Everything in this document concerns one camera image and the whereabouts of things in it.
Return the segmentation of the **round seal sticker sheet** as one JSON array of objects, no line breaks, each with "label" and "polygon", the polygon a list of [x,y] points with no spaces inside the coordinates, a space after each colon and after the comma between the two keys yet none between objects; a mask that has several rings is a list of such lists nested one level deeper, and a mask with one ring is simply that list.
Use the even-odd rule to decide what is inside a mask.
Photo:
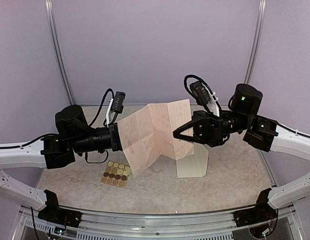
[{"label": "round seal sticker sheet", "polygon": [[116,161],[108,161],[100,182],[110,186],[124,188],[130,173],[131,168],[129,165]]}]

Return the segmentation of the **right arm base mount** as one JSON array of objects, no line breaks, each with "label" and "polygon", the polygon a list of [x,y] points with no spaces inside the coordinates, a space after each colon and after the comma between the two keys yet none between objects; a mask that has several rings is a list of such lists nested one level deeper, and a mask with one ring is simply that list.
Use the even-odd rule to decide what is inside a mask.
[{"label": "right arm base mount", "polygon": [[238,210],[233,213],[237,227],[253,225],[278,218],[277,210],[272,208],[268,203],[270,191],[271,188],[261,191],[254,207]]}]

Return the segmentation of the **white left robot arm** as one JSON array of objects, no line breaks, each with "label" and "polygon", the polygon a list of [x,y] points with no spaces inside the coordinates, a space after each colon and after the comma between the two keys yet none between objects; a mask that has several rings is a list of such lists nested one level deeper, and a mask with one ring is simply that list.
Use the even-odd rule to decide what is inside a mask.
[{"label": "white left robot arm", "polygon": [[61,222],[66,211],[59,206],[56,194],[34,189],[5,175],[5,169],[40,168],[59,169],[75,161],[75,155],[89,152],[121,151],[117,123],[106,119],[104,127],[93,128],[87,123],[83,109],[71,105],[55,115],[58,133],[48,133],[30,142],[16,145],[0,144],[0,192],[7,193],[38,210],[39,216],[48,216]]}]

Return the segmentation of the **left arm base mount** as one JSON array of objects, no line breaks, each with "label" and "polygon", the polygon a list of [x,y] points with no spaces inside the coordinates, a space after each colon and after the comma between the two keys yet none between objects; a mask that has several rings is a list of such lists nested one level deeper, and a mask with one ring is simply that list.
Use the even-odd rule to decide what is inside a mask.
[{"label": "left arm base mount", "polygon": [[45,207],[38,212],[38,218],[65,227],[77,228],[80,224],[82,213],[76,210],[61,208],[57,195],[54,192],[46,189],[44,193],[46,194]]}]

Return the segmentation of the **cream paper envelope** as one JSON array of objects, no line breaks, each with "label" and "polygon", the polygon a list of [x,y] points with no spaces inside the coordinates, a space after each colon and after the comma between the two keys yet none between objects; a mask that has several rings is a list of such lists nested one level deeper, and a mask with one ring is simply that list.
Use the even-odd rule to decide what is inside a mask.
[{"label": "cream paper envelope", "polygon": [[209,151],[204,145],[194,144],[194,154],[176,161],[177,177],[201,178],[206,176],[209,160]]}]

